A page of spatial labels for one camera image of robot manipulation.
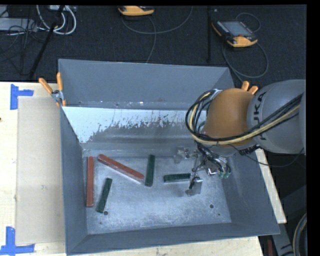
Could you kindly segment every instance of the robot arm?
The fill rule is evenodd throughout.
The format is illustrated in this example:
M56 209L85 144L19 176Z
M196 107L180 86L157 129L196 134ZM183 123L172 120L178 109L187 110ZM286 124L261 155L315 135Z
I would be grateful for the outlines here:
M204 121L198 123L206 109ZM280 154L306 154L306 80L276 82L258 90L245 81L240 88L204 92L189 108L185 124L202 153L208 175L228 178L227 157L262 148ZM192 170L187 195L193 195Z

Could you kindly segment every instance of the wooden table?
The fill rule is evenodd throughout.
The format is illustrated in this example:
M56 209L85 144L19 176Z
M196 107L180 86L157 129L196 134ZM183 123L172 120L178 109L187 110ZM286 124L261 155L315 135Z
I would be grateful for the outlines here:
M16 206L19 198L17 192L17 152L18 140L18 112L19 109L10 110L11 84L19 90L30 89L34 91L32 99L52 100L52 108L56 108L54 100L39 83L26 82L0 82L0 246L5 244L6 227L16 228ZM267 163L263 150L256 151L260 162ZM270 196L270 200L279 224L286 222L286 217L274 184L270 169L260 165L263 178ZM35 243L34 253L30 255L65 255L64 241L53 238L46 242ZM258 237L243 237L235 239L215 240L189 244L151 247L142 249L122 250L113 252L96 253L101 256L262 256L262 249Z

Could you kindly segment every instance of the black wire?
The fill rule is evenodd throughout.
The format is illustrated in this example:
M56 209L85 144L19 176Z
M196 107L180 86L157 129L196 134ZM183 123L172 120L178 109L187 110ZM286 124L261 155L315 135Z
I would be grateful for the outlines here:
M7 52L7 51L15 44L15 42L16 42L17 39L18 39L18 37L19 37L19 35L17 34L16 37L15 37L15 39L13 40L13 42L9 45L9 47L8 47L7 49L5 49L5 50L2 49L2 52L0 52L0 55L2 55L2 54L4 54L5 52Z
M254 16L253 14L248 13L248 12L241 12L235 17L235 19L238 20L238 18L241 15L249 15L249 16L254 17L256 19L256 21L258 22L259 26L258 26L258 28L256 30L253 31L254 33L257 32L261 28L261 23L260 23L259 19L256 16Z
M237 149L235 146L233 146L233 145L231 145L231 144L228 144L229 146L231 146L231 147L233 147L235 150L237 150L238 152L240 152L240 150L239 149ZM274 164L268 164L268 163L264 163L264 162L260 162L260 161L258 161L258 160L255 160L254 158L252 158L252 157L250 157L250 156L248 156L248 155L244 155L245 157L247 157L247 158L249 158L249 159L251 159L252 161L254 161L254 162L256 162L256 163L258 163L258 164L261 164L261 165L264 165L264 166L269 166L270 168L272 168L272 167L276 167L276 168L283 168L283 167L288 167L288 166L290 166L290 165L292 165L295 161L297 161L297 159L300 157L300 155L301 155L301 153L304 151L304 147L300 150L300 152L294 157L294 159L291 161L291 162L289 162L289 163L287 163L287 164L284 164L284 165L274 165Z
M150 22L151 22L151 24L152 24L152 26L153 26L154 38L153 38L153 45L152 45L151 51L150 51L149 56L148 56L148 58L146 59L146 62L145 62L145 63L148 63L148 62L149 62L150 57L151 57L151 55L152 55L152 53L153 53L153 51L154 51L154 49L155 49L156 40L157 40L157 34L156 34L157 31L156 31L155 23L153 22L153 20L152 20L150 17L148 17L148 18L149 18L149 20L150 20Z
M0 14L0 18L2 17L2 15L4 15L7 12L8 12L8 5L6 5L5 10Z
M249 15L249 16L254 17L254 18L257 20L259 26L258 26L258 28L257 28L256 30L254 30L253 32L257 32L257 31L261 28L261 23L260 23L259 19L258 19L256 16L254 16L254 15L252 15L251 13L248 13L248 12L242 12L242 13L239 13L239 14L236 16L235 19L237 20L237 19L239 18L239 16L241 16L241 15ZM222 55L223 55L226 63L228 64L228 66L230 67L230 69L233 71L233 73L235 74L235 76L236 76L241 82L243 82L243 80L242 80L242 78L241 78L240 76L243 76L243 77L245 77L245 78L255 79L255 78L261 78L261 77L263 77L263 76L268 72L268 69L269 69L269 59L268 59L268 55L267 55L266 51L263 49L263 47L262 47L259 43L255 43L255 44L262 50L263 55L264 55L265 60L266 60L266 66L265 66L264 72L261 73L261 74L259 74L259 75L255 75L255 76L246 75L246 74L241 73L241 72L239 72L238 70L236 70L236 69L230 64L230 62L229 62L228 59L227 59L227 55L226 55L227 45L222 45Z
M230 136L230 137L224 137L224 138L211 138L206 134L202 134L202 133L198 133L197 132L197 128L196 127L192 127L193 129L191 129L189 127L189 122L188 122L188 117L190 112L192 111L192 109L197 105L200 104L202 101L205 101L208 97L210 97L213 94L213 90L210 91L211 93L206 96L205 98L201 99L201 97L203 95L205 95L208 92L205 92L202 94L202 96L199 97L199 99L188 109L186 115L185 115L185 124L187 129L195 136L197 136L198 138L201 138L203 140L206 140L208 142L219 142L219 141L228 141L228 140L233 140L233 139L237 139L240 138L242 136L245 136L251 132L253 132L254 130L260 128L263 124L265 124L267 121L269 121L271 118L276 117L277 114L280 114L280 116L283 116L285 113L287 113L290 109L292 109L294 106L296 106L300 101L301 101L301 97L303 94L298 95L297 97L295 97L294 99L290 100L288 103L286 103L285 105L283 105L282 107L280 107L278 110L276 110L275 112L273 112L271 115L269 115L268 117L266 117L264 120L262 120L260 123L258 123L257 125L253 126L252 128L250 128L249 130L247 130L246 132L240 134L240 135L235 135L235 136Z
M259 74L259 75L247 75L247 74L241 73L241 72L239 72L238 70L236 70L236 69L230 64L230 62L229 62L228 59L227 59L227 55L226 55L227 45L224 45L224 44L222 45L222 54L223 54L223 57L224 57L226 63L228 64L228 66L230 67L230 69L234 72L234 74L237 76L237 78L238 78L241 82L243 82L243 80L241 79L240 76L243 76L243 77L245 77L245 78L261 78L261 77L263 77L263 76L268 72L268 69L269 69L269 59L268 59L268 55L267 55L267 53L265 52L265 50L262 48L262 46L261 46L258 42L256 42L255 44L262 50L262 52L263 52L263 54L264 54L264 57L265 57L265 60L266 60L265 70L264 70L263 73L261 73L261 74Z
M158 32L144 32L144 31L139 31L139 30L135 30L135 29L133 29L133 28L131 28L131 27L129 27L126 23L125 23L125 21L124 21L124 19L122 18L121 20L122 20L122 23L129 29L129 30L131 30L131 31L133 31L133 32L137 32L137 33L140 33L140 34L145 34L145 35L156 35L156 34L163 34L163 33L168 33L168 32L171 32L171 31L174 31L174 30L176 30L176 29L178 29L178 28L180 28L182 25L184 25L187 21L188 21L188 19L190 18L190 16L191 16L191 13L192 13L192 11L193 11L193 6L191 6L191 9L190 9L190 13L189 13L189 15L187 16L187 18L180 24L180 25L178 25L178 26L176 26L176 27L174 27L174 28L171 28L171 29L168 29L168 30L164 30L164 31L158 31Z

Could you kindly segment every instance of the black carpet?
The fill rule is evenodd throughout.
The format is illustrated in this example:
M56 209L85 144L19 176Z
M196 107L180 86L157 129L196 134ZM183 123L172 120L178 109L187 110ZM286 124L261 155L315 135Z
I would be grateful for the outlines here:
M39 5L39 10L50 25L55 12L48 11L47 5ZM8 14L40 22L35 5L8 5ZM243 21L255 31L258 43L241 49L228 47L211 28L208 33L208 14L212 19ZM70 30L74 22L65 16ZM261 88L306 79L306 4L213 5L210 9L206 5L156 6L151 16L135 21L124 19L116 6L78 5L75 16L75 31L52 35L32 78L31 67L48 32L8 35L1 31L0 81L37 82L44 77L55 83L60 58L229 67L236 70L231 75L237 88L243 80ZM271 164L286 164L295 157L266 155ZM306 184L306 157L300 156L286 168L271 168L271 172L282 199Z

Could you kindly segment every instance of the red bar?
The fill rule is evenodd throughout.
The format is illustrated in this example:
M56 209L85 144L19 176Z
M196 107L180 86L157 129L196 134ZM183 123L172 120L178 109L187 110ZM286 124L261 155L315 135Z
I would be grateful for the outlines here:
M94 206L94 169L95 159L89 156L86 176L86 207Z
M142 173L140 173L134 169L131 169L130 167L125 166L122 163L119 163L119 162L105 156L104 154L100 154L98 156L98 161L115 169L116 171L118 171L124 175L127 175L128 177L130 177L136 181L142 182L145 178L145 176Z

